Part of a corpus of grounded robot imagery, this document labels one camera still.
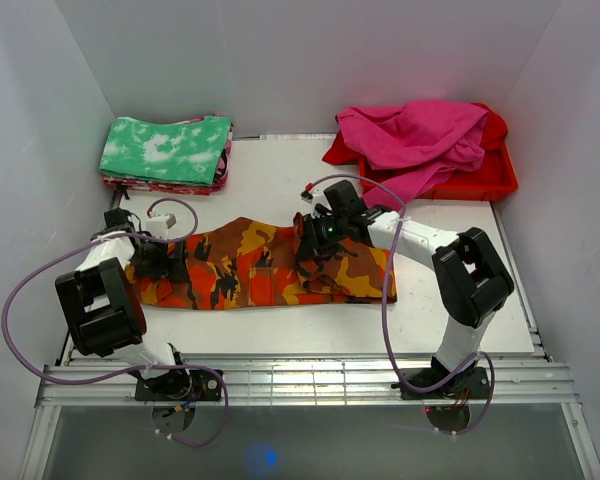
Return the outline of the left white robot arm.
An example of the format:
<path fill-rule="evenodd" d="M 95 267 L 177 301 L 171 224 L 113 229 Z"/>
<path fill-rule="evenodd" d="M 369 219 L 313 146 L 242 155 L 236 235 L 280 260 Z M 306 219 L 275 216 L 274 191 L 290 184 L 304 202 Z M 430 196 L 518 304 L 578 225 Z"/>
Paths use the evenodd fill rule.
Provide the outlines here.
<path fill-rule="evenodd" d="M 104 358 L 118 353 L 132 366 L 140 385 L 161 398 L 190 394 L 192 376 L 181 368 L 180 353 L 171 343 L 160 347 L 143 341 L 148 332 L 135 285 L 141 280 L 184 280 L 186 245 L 169 245 L 176 224 L 173 214 L 151 214 L 145 223 L 128 210 L 104 214 L 105 228 L 91 237 L 85 260 L 59 276 L 55 288 L 75 347 L 83 355 Z"/>

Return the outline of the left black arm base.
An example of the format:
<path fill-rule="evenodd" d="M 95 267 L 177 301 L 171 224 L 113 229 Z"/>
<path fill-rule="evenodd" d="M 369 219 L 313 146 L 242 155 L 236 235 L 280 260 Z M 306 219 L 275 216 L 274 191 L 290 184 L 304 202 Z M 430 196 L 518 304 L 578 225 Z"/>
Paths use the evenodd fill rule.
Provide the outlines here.
<path fill-rule="evenodd" d="M 206 370 L 169 370 L 157 377 L 139 379 L 136 384 L 136 401 L 218 401 L 222 388 L 218 376 L 221 370 L 213 374 Z"/>

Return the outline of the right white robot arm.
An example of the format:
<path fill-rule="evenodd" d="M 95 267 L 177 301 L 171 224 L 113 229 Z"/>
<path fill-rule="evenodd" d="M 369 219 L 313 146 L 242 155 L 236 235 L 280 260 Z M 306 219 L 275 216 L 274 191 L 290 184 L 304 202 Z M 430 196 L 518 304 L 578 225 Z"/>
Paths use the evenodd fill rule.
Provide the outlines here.
<path fill-rule="evenodd" d="M 301 193 L 311 211 L 301 220 L 300 259 L 322 259 L 354 240 L 429 268 L 448 313 L 445 332 L 429 368 L 413 377 L 402 369 L 395 373 L 409 393 L 456 396 L 468 384 L 489 323 L 514 291 L 503 260 L 479 228 L 457 233 L 429 227 L 387 206 L 366 205 L 349 175 L 334 180 L 324 190 L 309 184 Z"/>

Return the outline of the orange camouflage trousers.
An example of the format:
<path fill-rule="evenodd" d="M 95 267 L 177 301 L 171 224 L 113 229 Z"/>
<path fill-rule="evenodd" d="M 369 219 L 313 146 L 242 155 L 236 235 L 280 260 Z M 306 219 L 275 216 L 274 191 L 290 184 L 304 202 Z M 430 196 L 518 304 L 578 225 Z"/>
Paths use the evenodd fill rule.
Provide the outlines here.
<path fill-rule="evenodd" d="M 185 280 L 150 278 L 133 266 L 126 276 L 142 304 L 159 308 L 396 302 L 387 250 L 344 239 L 330 257 L 298 261 L 301 231 L 299 217 L 288 227 L 239 217 L 186 239 Z"/>

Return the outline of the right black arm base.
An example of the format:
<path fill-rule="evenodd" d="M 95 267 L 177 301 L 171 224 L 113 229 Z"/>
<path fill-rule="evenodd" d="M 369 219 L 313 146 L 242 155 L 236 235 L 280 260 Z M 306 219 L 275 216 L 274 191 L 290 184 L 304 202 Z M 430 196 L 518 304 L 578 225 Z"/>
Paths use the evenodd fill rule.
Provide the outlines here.
<path fill-rule="evenodd" d="M 473 367 L 455 375 L 449 382 L 433 390 L 431 386 L 440 381 L 443 375 L 433 368 L 404 369 L 402 373 L 412 385 L 407 388 L 396 381 L 391 388 L 400 391 L 403 400 L 436 399 L 436 400 L 486 400 L 491 391 L 491 383 L 487 372 L 482 367 Z"/>

